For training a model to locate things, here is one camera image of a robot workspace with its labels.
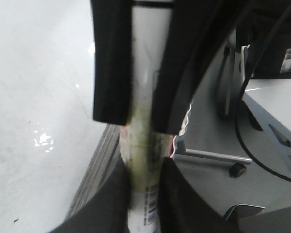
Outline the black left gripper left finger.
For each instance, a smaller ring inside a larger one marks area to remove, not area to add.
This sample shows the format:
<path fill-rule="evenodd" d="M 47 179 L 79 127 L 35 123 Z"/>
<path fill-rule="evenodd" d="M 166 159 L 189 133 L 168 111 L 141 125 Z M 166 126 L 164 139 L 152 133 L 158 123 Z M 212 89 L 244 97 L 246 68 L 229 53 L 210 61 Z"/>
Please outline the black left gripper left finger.
<path fill-rule="evenodd" d="M 95 40 L 93 120 L 126 125 L 131 100 L 131 1 L 91 1 Z"/>

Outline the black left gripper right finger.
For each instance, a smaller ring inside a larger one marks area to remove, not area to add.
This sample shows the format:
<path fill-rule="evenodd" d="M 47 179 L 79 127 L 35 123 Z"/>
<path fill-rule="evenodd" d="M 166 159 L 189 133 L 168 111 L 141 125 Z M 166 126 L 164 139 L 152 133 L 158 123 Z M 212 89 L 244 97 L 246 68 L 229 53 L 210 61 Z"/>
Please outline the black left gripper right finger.
<path fill-rule="evenodd" d="M 151 120 L 156 132 L 178 134 L 192 97 L 211 61 L 247 14 L 245 0 L 177 0 Z"/>

